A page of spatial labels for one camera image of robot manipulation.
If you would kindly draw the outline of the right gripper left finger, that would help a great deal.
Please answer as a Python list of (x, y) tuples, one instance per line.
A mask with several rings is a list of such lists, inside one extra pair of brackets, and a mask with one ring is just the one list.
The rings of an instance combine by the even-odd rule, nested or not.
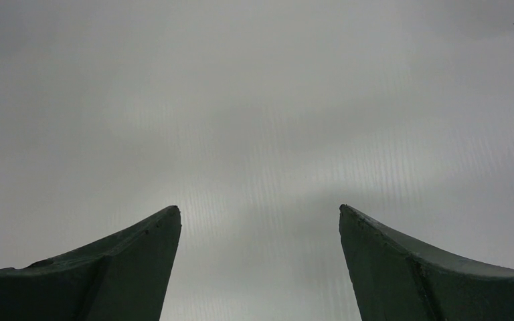
[(0, 320), (158, 320), (180, 235), (172, 205), (72, 251), (0, 269)]

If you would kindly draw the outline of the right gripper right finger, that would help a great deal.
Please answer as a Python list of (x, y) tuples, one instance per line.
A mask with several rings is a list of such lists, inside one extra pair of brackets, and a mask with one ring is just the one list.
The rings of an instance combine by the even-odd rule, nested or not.
[(514, 320), (514, 269), (450, 253), (348, 205), (339, 210), (363, 320)]

